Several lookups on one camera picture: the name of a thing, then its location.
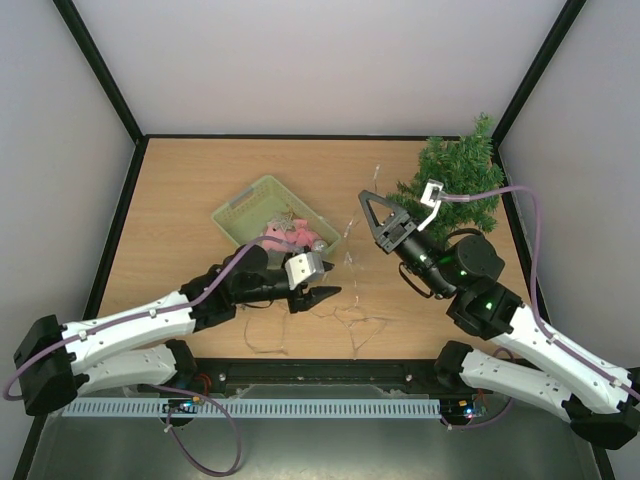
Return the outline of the silver bauble ornament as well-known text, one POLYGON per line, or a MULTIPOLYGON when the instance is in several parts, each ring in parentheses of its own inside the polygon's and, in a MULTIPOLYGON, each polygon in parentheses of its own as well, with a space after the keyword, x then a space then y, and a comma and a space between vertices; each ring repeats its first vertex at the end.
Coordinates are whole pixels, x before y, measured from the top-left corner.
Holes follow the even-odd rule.
POLYGON ((317 239, 312 244, 312 250, 317 253, 322 253, 328 248, 328 243, 322 239, 317 239))

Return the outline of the small green christmas tree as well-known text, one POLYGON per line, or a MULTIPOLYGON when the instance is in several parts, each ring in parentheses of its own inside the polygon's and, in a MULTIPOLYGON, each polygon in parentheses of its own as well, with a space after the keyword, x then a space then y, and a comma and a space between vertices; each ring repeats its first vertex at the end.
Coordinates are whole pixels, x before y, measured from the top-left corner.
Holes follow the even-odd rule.
MULTIPOLYGON (((468 135, 457 140, 428 139, 418 155, 418 171, 410 181, 397 182, 396 190, 387 198, 406 209, 414 219, 423 220, 429 209, 420 203, 420 197, 429 180, 441 182, 444 191, 454 195, 480 194, 501 187, 504 174, 492 161, 492 125, 492 118, 482 113, 468 135)), ((438 242, 463 227, 489 233, 497 226, 498 204, 496 196, 470 203, 444 203, 427 231, 438 242)))

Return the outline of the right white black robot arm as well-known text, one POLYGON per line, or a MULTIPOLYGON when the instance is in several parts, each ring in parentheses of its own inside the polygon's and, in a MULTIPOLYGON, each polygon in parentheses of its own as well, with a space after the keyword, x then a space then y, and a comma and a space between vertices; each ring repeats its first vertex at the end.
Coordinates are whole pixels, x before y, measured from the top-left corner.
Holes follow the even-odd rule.
POLYGON ((535 307, 500 284, 505 263, 478 230, 459 229, 453 245, 427 232, 437 216, 443 186, 431 181, 422 201, 427 218, 363 190, 359 201, 376 245, 396 254, 403 277, 425 285, 421 296, 446 300, 446 314, 465 333, 529 361, 528 366, 495 358, 472 346, 448 342, 434 364, 438 384, 492 390, 543 409, 582 439, 618 450, 639 433, 639 371, 609 363, 542 320, 535 307))

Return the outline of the light green plastic basket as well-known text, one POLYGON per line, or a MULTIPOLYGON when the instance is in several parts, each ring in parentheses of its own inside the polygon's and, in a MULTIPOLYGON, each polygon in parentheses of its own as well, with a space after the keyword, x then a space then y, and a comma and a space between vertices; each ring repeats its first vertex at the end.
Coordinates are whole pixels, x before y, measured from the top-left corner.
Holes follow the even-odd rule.
POLYGON ((265 175, 217 208, 211 220, 236 246, 263 235, 267 223, 279 214, 308 222, 310 229, 327 243, 323 254, 330 256, 342 235, 323 217, 272 175, 265 175))

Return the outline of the silver star ornament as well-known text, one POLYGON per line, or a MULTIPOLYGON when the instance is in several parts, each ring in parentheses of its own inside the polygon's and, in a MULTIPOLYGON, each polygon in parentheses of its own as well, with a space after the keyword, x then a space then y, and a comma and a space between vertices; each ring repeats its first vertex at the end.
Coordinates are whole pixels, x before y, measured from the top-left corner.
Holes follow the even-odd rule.
POLYGON ((294 214, 291 212, 276 212, 269 221, 269 226, 273 230, 279 230, 286 233, 296 229, 294 220, 294 214))

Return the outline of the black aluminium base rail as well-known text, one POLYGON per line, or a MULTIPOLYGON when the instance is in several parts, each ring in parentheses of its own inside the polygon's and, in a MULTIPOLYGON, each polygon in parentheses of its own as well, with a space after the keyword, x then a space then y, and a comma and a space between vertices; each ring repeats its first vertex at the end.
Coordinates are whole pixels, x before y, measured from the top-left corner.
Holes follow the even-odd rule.
POLYGON ((75 373, 64 355, 47 359, 36 369, 29 390, 42 394, 57 409, 78 395, 136 384, 188 388, 202 374, 214 376, 208 386, 224 393, 235 385, 258 383, 374 384, 410 393, 469 392, 493 390, 535 400, 571 396, 570 390, 551 375, 510 363, 475 349, 443 352, 435 361, 417 362, 214 362, 196 361, 189 352, 164 345, 137 350, 102 360, 75 373))

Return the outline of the pink paper ornaments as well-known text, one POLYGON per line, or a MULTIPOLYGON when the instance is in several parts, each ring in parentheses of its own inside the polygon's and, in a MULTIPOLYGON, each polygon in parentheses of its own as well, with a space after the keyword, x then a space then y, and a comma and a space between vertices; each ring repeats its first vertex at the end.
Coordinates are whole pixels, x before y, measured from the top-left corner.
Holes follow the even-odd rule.
POLYGON ((279 230, 273 230, 267 223, 264 236, 273 237, 273 240, 263 240, 261 246, 267 251, 288 252, 292 250, 292 246, 309 247, 315 240, 321 239, 321 236, 312 230, 306 219, 295 218, 296 229, 283 233, 279 230))

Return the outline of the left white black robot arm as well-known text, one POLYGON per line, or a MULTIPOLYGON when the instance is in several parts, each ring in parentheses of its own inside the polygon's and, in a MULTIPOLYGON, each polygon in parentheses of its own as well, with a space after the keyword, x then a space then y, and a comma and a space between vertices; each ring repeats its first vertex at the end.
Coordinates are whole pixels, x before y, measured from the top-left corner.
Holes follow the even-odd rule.
POLYGON ((179 337, 230 321, 246 304, 283 301, 292 314, 307 312, 340 293, 338 286, 315 283, 332 267, 321 254, 295 248, 272 268, 268 252, 249 243, 148 304, 64 324, 44 316, 17 347, 15 373, 2 396, 39 416, 96 390, 184 379, 195 364, 179 337))

